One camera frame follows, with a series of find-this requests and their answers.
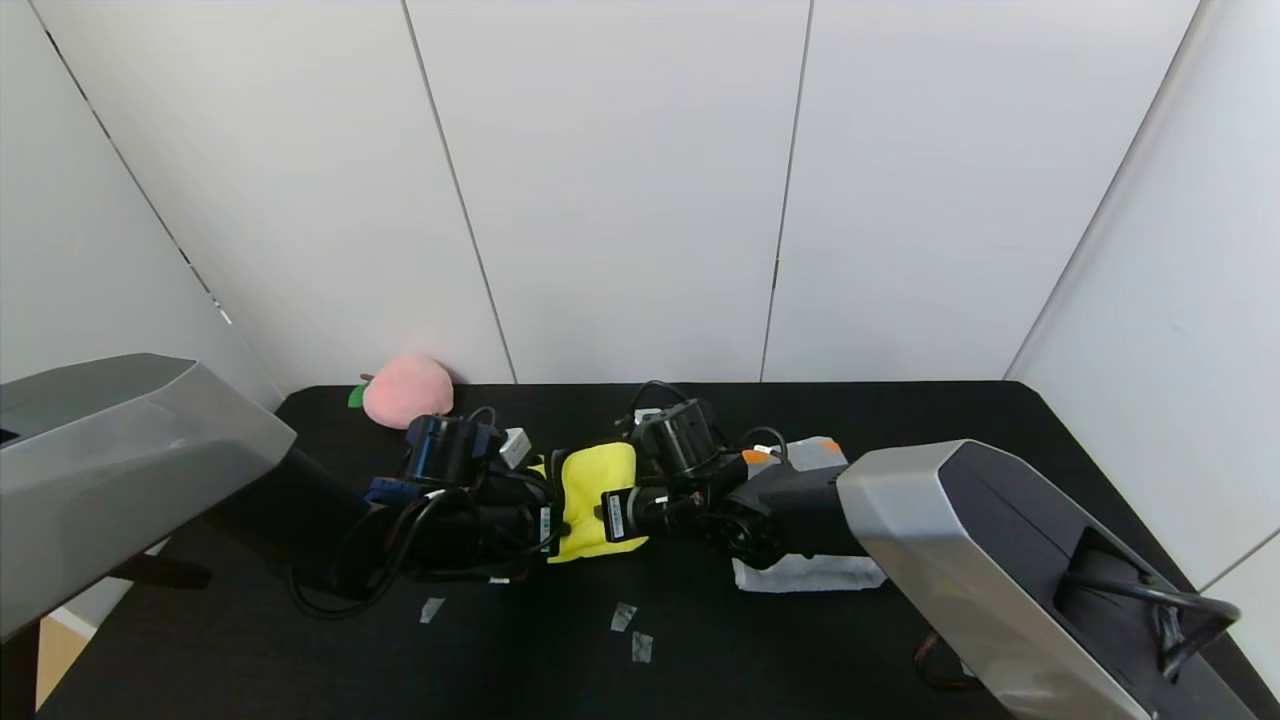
white connector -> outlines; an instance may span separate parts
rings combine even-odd
[[[498,452],[507,468],[515,470],[525,461],[525,456],[532,448],[534,443],[529,441],[529,433],[525,432],[525,428],[508,428],[507,439],[503,441],[502,450]]]

tape piece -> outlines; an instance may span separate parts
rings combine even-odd
[[[422,614],[417,616],[417,621],[424,625],[430,623],[431,618],[435,618],[435,614],[440,611],[442,605],[444,605],[443,597],[433,597],[426,601],[426,605],[422,606]]]
[[[609,621],[609,629],[614,633],[626,632],[627,625],[631,624],[631,619],[635,616],[636,607],[634,605],[620,602],[618,607],[613,611],[613,620]]]
[[[631,661],[649,662],[653,659],[653,635],[631,633]]]

blue part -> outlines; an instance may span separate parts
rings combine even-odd
[[[426,495],[426,487],[396,478],[374,478],[365,491],[365,500],[379,505],[403,506]]]

pink plush peach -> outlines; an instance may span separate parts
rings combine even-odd
[[[369,382],[364,405],[372,421],[403,430],[419,415],[453,410],[453,380],[426,355],[399,355]]]

white label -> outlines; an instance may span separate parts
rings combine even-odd
[[[538,541],[541,542],[552,536],[552,509],[543,507],[538,511]],[[543,548],[544,553],[552,551],[550,546]]]
[[[622,501],[616,495],[609,496],[609,529],[613,537],[622,537]]]

